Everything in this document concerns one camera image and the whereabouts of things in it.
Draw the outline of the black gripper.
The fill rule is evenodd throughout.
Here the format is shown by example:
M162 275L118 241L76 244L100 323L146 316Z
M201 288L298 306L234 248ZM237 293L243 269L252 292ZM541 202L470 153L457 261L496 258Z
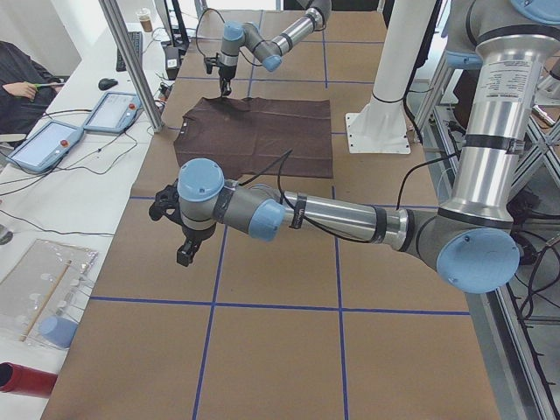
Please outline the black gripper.
M195 227L193 222L185 222L179 205L179 193L177 184L167 185L155 195L155 199L149 208L149 216L153 221L159 221L165 217L169 221L181 226L184 243L177 250L177 263L189 266L200 249L203 241L214 235L214 221L202 227Z
M224 52L217 52L214 57L205 57L204 64L207 74L211 74L215 67L218 69L220 94L230 95L232 93L231 81L236 75L238 55L231 56Z

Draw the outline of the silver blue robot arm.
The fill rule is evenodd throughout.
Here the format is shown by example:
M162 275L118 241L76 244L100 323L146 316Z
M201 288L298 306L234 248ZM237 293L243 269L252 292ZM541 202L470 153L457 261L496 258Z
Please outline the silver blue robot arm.
M226 178L208 158L184 163L158 192L150 217L179 225L181 265L218 224L269 242L281 226L314 227L355 243L382 243L434 269L448 284L482 294L520 264L507 209L543 65L559 47L556 1L456 1L447 52L481 65L465 144L449 198L435 211L365 206Z
M220 50L213 57L204 57L207 74L211 74L214 68L218 69L221 97L229 96L232 92L231 81L236 76L242 48L246 48L267 71L274 72L282 64L283 56L296 44L310 34L326 28L332 13L331 1L298 3L304 7L304 15L271 40L265 39L253 23L224 23Z

